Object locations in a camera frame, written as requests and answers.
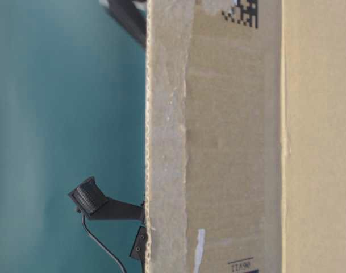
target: cardboard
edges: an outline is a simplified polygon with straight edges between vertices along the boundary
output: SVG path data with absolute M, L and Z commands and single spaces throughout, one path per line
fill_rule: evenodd
M 233 2 L 148 4 L 147 272 L 346 272 L 346 1 Z

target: black bracket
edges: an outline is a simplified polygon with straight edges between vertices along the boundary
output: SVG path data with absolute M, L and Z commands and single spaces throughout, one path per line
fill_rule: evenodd
M 145 273 L 145 253 L 146 253 L 146 242 L 148 235 L 146 227 L 141 226 L 137 232 L 134 245 L 130 252 L 130 257 L 135 260 L 141 261 L 142 272 Z
M 145 223 L 145 209 L 141 206 L 106 197 L 97 187 L 94 177 L 87 178 L 69 197 L 89 220 L 140 220 Z

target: teal wall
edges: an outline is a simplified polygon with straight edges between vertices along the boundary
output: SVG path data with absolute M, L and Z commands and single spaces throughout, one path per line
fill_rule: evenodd
M 0 273 L 118 272 L 67 193 L 144 198 L 144 51 L 97 0 L 0 0 Z M 138 222 L 88 222 L 125 263 Z

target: black mount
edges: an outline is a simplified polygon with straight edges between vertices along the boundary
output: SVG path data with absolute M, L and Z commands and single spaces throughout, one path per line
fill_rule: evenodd
M 146 19 L 132 0 L 108 0 L 108 13 L 146 49 Z
M 97 187 L 94 177 L 87 178 L 68 195 L 77 205 L 76 211 L 83 213 L 89 220 L 140 220 L 143 225 L 145 224 L 144 203 L 137 206 L 106 197 Z M 141 226 L 130 257 L 141 261 L 143 273 L 145 272 L 146 241 L 146 227 Z

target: black cable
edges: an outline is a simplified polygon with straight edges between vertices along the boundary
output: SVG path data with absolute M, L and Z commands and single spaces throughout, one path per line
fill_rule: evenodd
M 91 237 L 91 239 L 94 240 L 105 252 L 107 252 L 107 254 L 119 265 L 122 273 L 127 273 L 122 262 L 96 236 L 94 236 L 92 232 L 89 231 L 88 227 L 86 226 L 86 218 L 84 214 L 82 214 L 82 225 L 88 236 Z

